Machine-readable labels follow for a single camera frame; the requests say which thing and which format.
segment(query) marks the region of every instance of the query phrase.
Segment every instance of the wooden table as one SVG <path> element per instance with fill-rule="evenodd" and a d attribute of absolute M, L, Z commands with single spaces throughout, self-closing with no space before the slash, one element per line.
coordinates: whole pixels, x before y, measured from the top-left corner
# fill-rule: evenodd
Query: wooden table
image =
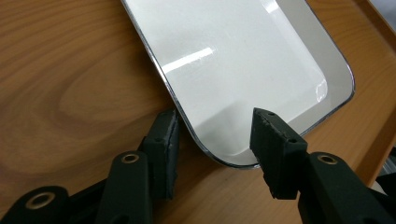
<path fill-rule="evenodd" d="M 352 101 L 305 139 L 344 158 L 366 184 L 396 133 L 396 37 L 364 0 L 310 0 L 356 78 Z M 45 185 L 76 193 L 136 149 L 174 107 L 120 1 L 0 1 L 0 216 Z M 176 198 L 155 223 L 300 223 L 261 170 L 210 160 L 181 133 Z"/>

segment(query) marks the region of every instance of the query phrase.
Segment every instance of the metal grommet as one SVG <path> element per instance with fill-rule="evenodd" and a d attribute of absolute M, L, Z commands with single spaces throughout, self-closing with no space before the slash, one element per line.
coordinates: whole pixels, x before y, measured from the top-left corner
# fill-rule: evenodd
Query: metal grommet
<path fill-rule="evenodd" d="M 318 155 L 318 160 L 329 165 L 335 165 L 338 162 L 335 158 L 328 155 Z"/>
<path fill-rule="evenodd" d="M 42 208 L 55 199 L 55 194 L 52 192 L 42 192 L 27 201 L 26 208 L 36 210 Z"/>
<path fill-rule="evenodd" d="M 122 157 L 121 161 L 123 163 L 133 163 L 139 160 L 139 156 L 136 154 L 127 154 Z"/>

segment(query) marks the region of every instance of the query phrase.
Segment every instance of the wooden surface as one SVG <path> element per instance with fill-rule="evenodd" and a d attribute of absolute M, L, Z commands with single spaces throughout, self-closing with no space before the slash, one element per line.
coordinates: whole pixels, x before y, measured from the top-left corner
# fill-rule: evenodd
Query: wooden surface
<path fill-rule="evenodd" d="M 310 0 L 356 78 L 352 101 L 305 139 L 370 184 L 396 133 L 395 35 L 363 0 Z M 0 216 L 23 193 L 73 194 L 136 149 L 173 107 L 120 1 L 0 1 Z M 261 170 L 210 160 L 182 129 L 176 198 L 155 223 L 300 223 Z"/>

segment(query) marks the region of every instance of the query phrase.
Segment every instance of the wood grain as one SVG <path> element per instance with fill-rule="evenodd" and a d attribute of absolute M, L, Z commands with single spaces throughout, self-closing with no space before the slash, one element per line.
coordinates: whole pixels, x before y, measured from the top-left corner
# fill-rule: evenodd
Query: wood grain
<path fill-rule="evenodd" d="M 356 79 L 352 101 L 309 133 L 370 184 L 395 143 L 396 37 L 362 0 L 310 0 Z M 0 1 L 0 216 L 45 185 L 106 177 L 173 103 L 120 1 Z M 260 170 L 210 160 L 182 129 L 176 198 L 155 223 L 300 223 Z"/>

